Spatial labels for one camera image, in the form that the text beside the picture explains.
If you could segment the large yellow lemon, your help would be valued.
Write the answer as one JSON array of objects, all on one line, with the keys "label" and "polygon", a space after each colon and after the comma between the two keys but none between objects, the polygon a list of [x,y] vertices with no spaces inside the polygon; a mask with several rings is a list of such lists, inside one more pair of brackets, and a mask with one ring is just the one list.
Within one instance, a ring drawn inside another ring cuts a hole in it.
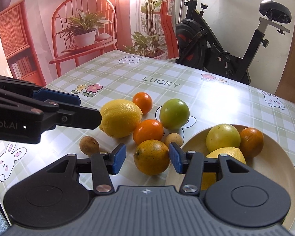
[{"label": "large yellow lemon", "polygon": [[[227,154],[235,158],[236,160],[242,162],[246,165],[246,160],[237,147],[222,147],[219,149],[214,150],[213,152],[206,155],[206,158],[218,158],[220,154]],[[211,185],[216,182],[216,175],[215,173],[203,173],[202,175],[202,182],[201,182],[201,190],[207,190]]]}]

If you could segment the large orange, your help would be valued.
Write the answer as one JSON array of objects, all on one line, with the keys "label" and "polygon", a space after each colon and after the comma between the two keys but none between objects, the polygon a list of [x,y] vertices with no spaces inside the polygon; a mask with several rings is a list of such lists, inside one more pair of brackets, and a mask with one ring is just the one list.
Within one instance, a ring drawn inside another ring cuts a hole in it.
[{"label": "large orange", "polygon": [[170,164],[169,149],[158,140],[146,140],[139,144],[133,158],[137,169],[148,176],[161,174]]}]

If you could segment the green-yellow round fruit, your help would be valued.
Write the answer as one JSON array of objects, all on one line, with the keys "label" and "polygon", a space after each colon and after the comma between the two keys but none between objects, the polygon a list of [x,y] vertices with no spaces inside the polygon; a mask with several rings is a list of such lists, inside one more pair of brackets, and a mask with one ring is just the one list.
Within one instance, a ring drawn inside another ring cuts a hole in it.
[{"label": "green-yellow round fruit", "polygon": [[219,148],[238,148],[241,137],[238,130],[230,124],[219,124],[212,127],[206,137],[206,147],[209,152]]}]

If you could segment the small brown longan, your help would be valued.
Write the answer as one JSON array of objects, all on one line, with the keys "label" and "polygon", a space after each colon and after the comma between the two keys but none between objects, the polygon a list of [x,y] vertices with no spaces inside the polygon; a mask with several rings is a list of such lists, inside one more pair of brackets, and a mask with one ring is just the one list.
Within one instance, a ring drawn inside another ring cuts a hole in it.
[{"label": "small brown longan", "polygon": [[170,133],[164,139],[164,144],[169,147],[171,142],[175,142],[178,146],[182,146],[184,141],[183,138],[178,133]]}]

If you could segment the green plaid tablecloth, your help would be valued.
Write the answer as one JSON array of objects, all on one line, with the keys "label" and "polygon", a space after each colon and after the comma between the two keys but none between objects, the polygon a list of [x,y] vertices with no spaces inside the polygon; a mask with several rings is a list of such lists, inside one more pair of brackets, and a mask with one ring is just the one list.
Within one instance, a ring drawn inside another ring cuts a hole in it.
[{"label": "green plaid tablecloth", "polygon": [[[81,105],[100,109],[111,100],[132,100],[138,92],[152,97],[153,108],[142,117],[158,119],[160,107],[170,99],[184,101],[190,109],[191,119],[178,131],[184,143],[207,128],[218,124],[236,124],[254,127],[276,141],[293,163],[295,169],[295,104],[266,91],[244,85],[220,76],[120,51],[112,51],[76,67],[51,82],[47,88],[76,94]],[[67,153],[76,153],[87,158],[79,148],[82,137],[89,135],[100,144],[100,148],[111,151],[119,142],[127,146],[127,158],[117,176],[111,176],[116,188],[119,185],[164,185],[169,169],[149,177],[136,168],[133,161],[135,143],[132,135],[122,139],[107,136],[99,128],[95,130],[56,127],[41,135],[39,144],[12,144],[15,150],[26,148],[26,154],[17,160],[10,176],[0,180],[0,204],[6,191],[14,184],[51,164]],[[0,156],[10,141],[0,141]],[[274,165],[274,176],[292,186],[285,171],[284,162]],[[295,235],[295,219],[290,227]]]}]

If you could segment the green round fruit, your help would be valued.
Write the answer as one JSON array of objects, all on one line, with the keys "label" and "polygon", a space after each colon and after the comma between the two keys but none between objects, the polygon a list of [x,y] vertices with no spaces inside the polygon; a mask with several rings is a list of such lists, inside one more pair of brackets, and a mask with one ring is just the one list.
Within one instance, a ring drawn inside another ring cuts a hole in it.
[{"label": "green round fruit", "polygon": [[163,127],[168,130],[179,129],[189,120],[190,110],[180,99],[167,100],[161,107],[159,118]]}]

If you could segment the small orange tangerine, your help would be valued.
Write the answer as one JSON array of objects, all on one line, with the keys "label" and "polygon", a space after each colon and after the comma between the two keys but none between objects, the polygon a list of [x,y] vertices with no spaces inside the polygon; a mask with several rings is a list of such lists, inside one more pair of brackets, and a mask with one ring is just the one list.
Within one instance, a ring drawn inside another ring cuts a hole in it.
[{"label": "small orange tangerine", "polygon": [[153,105],[151,96],[146,92],[138,92],[133,96],[132,102],[136,104],[142,111],[142,114],[147,114]]},{"label": "small orange tangerine", "polygon": [[163,137],[163,125],[155,119],[142,121],[133,132],[133,140],[139,145],[146,140],[158,140]]}]

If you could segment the pink room backdrop poster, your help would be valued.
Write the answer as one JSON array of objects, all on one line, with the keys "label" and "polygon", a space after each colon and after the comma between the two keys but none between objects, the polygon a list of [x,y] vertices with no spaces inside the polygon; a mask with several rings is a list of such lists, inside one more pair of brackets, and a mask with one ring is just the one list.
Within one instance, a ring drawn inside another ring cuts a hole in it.
[{"label": "pink room backdrop poster", "polygon": [[0,39],[16,79],[44,86],[112,50],[178,58],[175,0],[0,0]]}]

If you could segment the dark orange persimmon fruit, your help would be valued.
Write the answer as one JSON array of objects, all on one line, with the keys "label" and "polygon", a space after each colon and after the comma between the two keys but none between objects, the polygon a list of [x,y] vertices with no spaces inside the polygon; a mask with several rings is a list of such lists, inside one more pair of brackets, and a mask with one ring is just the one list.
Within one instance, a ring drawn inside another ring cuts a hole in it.
[{"label": "dark orange persimmon fruit", "polygon": [[246,127],[240,132],[240,151],[246,159],[254,158],[261,153],[264,146],[264,135],[253,127]]}]

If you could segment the far small orange tangerine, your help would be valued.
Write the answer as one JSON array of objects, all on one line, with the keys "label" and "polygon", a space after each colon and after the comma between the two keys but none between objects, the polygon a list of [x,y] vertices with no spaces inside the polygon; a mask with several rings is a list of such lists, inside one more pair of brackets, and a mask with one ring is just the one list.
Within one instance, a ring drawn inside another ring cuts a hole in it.
[{"label": "far small orange tangerine", "polygon": [[132,102],[136,104],[142,111],[142,114],[147,114],[153,105],[151,96],[146,92],[138,92],[133,96]]}]

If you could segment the beige round plate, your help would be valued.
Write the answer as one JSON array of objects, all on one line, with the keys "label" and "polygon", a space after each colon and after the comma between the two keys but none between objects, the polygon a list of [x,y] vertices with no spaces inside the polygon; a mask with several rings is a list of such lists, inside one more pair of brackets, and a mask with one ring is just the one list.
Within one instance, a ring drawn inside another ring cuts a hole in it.
[{"label": "beige round plate", "polygon": [[[194,134],[188,140],[184,140],[182,149],[184,151],[202,152],[205,156],[209,154],[206,147],[206,137],[210,128]],[[263,150],[253,159],[246,159],[249,167],[273,180],[282,186],[291,199],[290,210],[283,222],[287,230],[291,230],[295,221],[295,167],[284,149],[270,136],[270,133],[262,131],[264,135]],[[184,175],[176,173],[172,165],[168,168],[165,185],[173,185],[178,191],[182,184]]]}]

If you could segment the black exercise bike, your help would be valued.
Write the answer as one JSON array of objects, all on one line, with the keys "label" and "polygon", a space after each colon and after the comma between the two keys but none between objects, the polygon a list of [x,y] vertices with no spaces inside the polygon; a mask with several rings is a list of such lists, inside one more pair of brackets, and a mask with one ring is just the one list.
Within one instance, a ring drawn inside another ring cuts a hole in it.
[{"label": "black exercise bike", "polygon": [[197,0],[184,2],[187,7],[186,17],[176,25],[180,54],[176,62],[187,67],[206,70],[212,74],[249,85],[251,80],[248,68],[258,48],[267,47],[269,44],[264,37],[267,27],[276,27],[281,34],[290,32],[284,27],[285,24],[291,22],[290,10],[275,1],[263,0],[259,8],[262,17],[260,17],[260,23],[254,31],[245,55],[242,58],[233,56],[222,48],[221,43],[203,18],[204,10],[208,6],[202,3],[201,11],[198,11],[197,3]]}]

